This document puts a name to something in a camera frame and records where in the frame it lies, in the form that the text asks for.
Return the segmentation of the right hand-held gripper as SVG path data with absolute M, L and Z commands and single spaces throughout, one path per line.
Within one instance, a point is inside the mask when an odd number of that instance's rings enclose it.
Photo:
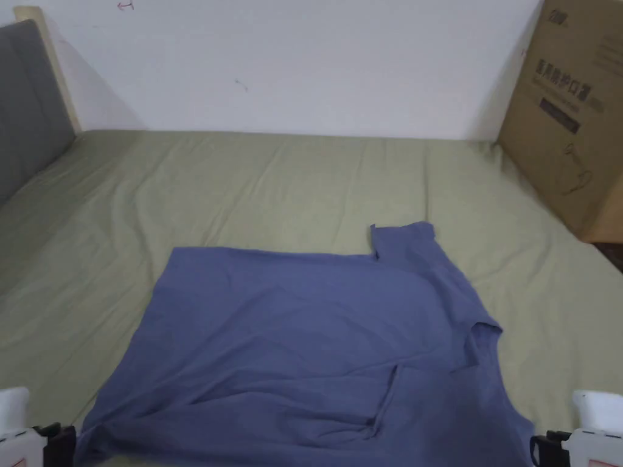
M 622 466 L 622 395 L 578 390 L 573 393 L 580 427 L 533 436 L 533 466 Z

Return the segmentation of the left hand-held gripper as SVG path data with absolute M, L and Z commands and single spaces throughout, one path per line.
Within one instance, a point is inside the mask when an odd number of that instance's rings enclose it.
M 1 466 L 74 466 L 75 426 L 28 426 L 29 398 L 25 387 L 1 391 Z

